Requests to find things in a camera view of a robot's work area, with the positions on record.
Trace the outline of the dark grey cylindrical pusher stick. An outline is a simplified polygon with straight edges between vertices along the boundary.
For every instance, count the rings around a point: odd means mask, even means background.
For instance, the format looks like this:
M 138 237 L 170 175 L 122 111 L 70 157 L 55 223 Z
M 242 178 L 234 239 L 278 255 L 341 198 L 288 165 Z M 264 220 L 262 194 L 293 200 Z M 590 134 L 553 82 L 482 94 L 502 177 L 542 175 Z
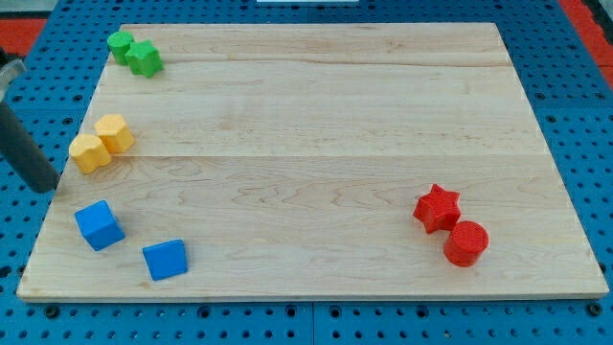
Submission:
M 1 102 L 1 153 L 34 192 L 57 187 L 56 169 L 5 102 Z

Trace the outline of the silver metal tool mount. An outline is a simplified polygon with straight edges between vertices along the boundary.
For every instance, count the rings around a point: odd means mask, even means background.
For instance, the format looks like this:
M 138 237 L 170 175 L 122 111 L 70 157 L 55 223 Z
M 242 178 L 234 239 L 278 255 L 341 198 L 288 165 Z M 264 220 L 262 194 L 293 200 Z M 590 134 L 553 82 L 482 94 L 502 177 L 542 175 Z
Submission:
M 3 101 L 12 82 L 24 74 L 27 67 L 22 59 L 9 61 L 1 67 L 0 71 L 0 101 Z

